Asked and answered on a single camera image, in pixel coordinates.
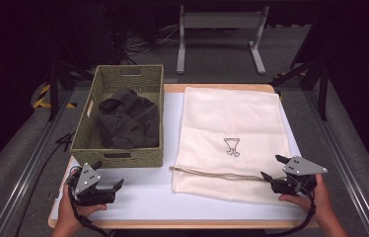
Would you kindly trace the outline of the yellow black striped tape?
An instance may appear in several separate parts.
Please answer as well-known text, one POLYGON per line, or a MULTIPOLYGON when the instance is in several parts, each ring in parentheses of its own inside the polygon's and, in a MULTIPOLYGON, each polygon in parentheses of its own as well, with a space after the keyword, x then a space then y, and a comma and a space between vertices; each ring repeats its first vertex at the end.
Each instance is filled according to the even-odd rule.
POLYGON ((37 96, 36 101, 33 104, 34 108, 45 108, 45 109, 50 109, 51 108, 51 103, 48 103, 45 100, 45 97, 50 93, 50 84, 49 83, 45 83, 42 87, 42 89, 39 91, 39 94, 37 96))

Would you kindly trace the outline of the white table mat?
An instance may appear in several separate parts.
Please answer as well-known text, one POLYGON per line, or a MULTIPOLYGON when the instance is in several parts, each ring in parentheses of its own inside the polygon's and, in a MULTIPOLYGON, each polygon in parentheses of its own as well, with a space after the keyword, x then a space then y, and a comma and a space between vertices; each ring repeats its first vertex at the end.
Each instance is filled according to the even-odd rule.
POLYGON ((233 202, 209 197, 176 194, 172 189, 174 165, 180 139, 184 95, 165 95, 164 164, 161 168, 102 169, 101 184, 110 186, 118 180, 124 183, 116 193, 115 201, 106 210, 90 216, 101 226, 115 227, 139 222, 151 225, 172 222, 205 221, 279 221, 285 225, 305 217, 303 210, 290 203, 274 204, 233 202))

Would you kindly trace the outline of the person's right hand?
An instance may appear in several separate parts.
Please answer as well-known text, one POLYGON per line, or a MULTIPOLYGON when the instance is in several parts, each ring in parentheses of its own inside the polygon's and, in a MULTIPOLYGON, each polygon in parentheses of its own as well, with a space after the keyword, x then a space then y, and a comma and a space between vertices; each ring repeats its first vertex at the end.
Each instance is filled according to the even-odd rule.
MULTIPOLYGON (((317 186, 314 189, 314 203, 316 206, 316 213, 314 219, 319 224, 330 222, 335 218, 335 214, 332 208, 330 193, 325 185, 323 176, 321 174, 316 175, 317 186)), ((290 195, 281 195, 278 198, 280 201, 288 201, 299 205, 305 211, 308 211, 311 207, 311 202, 306 197, 294 197, 290 195)))

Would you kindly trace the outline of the dark grey garment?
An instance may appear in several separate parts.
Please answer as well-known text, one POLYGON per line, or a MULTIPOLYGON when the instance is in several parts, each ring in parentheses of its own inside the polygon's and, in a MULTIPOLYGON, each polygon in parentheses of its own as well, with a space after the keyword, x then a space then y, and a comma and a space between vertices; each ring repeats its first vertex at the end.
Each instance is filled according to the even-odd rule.
POLYGON ((160 144, 159 107, 131 89, 118 89, 100 102, 96 123, 105 148, 135 149, 160 144))

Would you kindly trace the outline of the black metal stand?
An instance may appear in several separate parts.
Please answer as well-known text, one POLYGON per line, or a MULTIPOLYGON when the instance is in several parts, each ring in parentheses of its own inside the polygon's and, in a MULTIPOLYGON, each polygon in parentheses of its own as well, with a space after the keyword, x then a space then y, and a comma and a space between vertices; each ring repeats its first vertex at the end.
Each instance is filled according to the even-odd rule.
POLYGON ((319 83, 318 112, 321 119, 327 121, 326 108, 329 74, 326 63, 323 60, 307 62, 287 73, 276 74, 270 85, 273 87, 278 86, 301 73, 305 73, 305 76, 300 82, 300 88, 303 91, 311 91, 319 83))
POLYGON ((57 59, 49 68, 49 85, 50 85, 50 116, 52 121, 61 108, 59 99, 59 87, 63 91, 71 91, 75 88, 77 81, 92 81, 93 74, 83 70, 67 61, 57 59))

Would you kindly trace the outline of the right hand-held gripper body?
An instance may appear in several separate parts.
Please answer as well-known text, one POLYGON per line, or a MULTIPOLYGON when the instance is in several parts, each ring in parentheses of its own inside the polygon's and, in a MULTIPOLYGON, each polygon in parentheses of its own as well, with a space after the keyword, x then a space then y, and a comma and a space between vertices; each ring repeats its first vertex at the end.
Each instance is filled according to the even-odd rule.
POLYGON ((286 174, 283 179, 273 179, 271 189, 276 194, 307 197, 317 185, 316 175, 325 174, 328 169, 300 156, 290 158, 283 164, 282 171, 286 174))

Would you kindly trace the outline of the aluminium floor rail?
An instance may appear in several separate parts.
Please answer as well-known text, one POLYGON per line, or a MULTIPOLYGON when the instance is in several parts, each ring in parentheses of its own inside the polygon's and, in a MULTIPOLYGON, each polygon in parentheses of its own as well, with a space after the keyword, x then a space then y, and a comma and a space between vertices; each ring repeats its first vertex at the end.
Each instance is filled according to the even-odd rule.
POLYGON ((333 162, 369 235, 369 203, 366 200, 362 189, 359 187, 359 184, 357 183, 351 169, 349 168, 345 157, 342 154, 342 151, 335 139, 335 136, 332 133, 331 128, 329 127, 328 123, 324 121, 321 117, 318 109, 318 100, 310 91, 305 91, 304 97, 308 102, 308 105, 312 110, 316 120, 318 121, 319 127, 321 128, 326 141, 331 148, 333 162))
POLYGON ((0 153, 0 237, 5 236, 30 185, 57 123, 59 109, 52 120, 50 111, 34 109, 34 114, 16 132, 0 153))

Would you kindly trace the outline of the person's left hand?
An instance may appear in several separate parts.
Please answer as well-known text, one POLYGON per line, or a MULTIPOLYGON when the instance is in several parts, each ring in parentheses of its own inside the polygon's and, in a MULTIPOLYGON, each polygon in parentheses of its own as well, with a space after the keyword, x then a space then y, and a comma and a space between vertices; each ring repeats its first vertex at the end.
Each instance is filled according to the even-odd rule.
MULTIPOLYGON (((105 204, 98 204, 92 206, 80 206, 77 208, 77 211, 80 215, 88 217, 96 211, 107 209, 108 207, 105 204)), ((81 223, 74 215, 74 210, 69 199, 69 187, 67 185, 63 186, 63 195, 59 202, 58 220, 56 225, 79 226, 80 228, 82 227, 81 223)))

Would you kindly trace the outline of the white mesh laundry bag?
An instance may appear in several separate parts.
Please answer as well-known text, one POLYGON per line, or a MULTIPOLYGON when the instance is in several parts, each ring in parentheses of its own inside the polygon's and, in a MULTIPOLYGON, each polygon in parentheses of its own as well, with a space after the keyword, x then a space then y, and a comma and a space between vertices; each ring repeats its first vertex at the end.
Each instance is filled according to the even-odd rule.
POLYGON ((174 192, 276 204, 277 194, 261 174, 285 176, 277 155, 291 155, 277 95, 185 89, 174 192))

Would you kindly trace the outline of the green woven basket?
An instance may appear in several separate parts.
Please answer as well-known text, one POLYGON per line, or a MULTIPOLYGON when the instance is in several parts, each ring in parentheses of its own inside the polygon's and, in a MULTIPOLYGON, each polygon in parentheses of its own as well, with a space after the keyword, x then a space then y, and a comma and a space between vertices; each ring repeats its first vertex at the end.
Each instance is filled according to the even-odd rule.
POLYGON ((103 168, 152 168, 163 166, 164 151, 164 66, 99 65, 91 91, 73 137, 70 152, 79 163, 102 161, 103 168), (112 149, 103 146, 97 117, 99 104, 117 89, 131 89, 157 106, 158 145, 155 147, 112 149))

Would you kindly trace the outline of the grey metal stand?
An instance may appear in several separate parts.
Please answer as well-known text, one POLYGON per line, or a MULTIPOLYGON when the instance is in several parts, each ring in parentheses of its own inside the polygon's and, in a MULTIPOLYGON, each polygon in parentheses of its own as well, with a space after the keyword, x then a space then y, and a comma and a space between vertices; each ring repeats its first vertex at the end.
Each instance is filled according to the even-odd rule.
POLYGON ((185 30, 186 29, 254 29, 256 37, 248 43, 259 75, 265 74, 259 42, 265 27, 269 7, 254 12, 187 12, 181 5, 179 19, 179 50, 177 59, 178 74, 185 73, 185 30))

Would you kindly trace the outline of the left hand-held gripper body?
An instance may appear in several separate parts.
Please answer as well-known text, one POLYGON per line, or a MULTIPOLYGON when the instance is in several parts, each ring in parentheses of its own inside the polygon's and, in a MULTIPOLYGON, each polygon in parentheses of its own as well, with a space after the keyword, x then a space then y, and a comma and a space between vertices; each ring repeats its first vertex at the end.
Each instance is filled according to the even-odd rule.
POLYGON ((113 203, 116 192, 112 188, 106 190, 97 188, 101 176, 91 165, 85 163, 68 178, 69 191, 74 203, 80 206, 113 203))

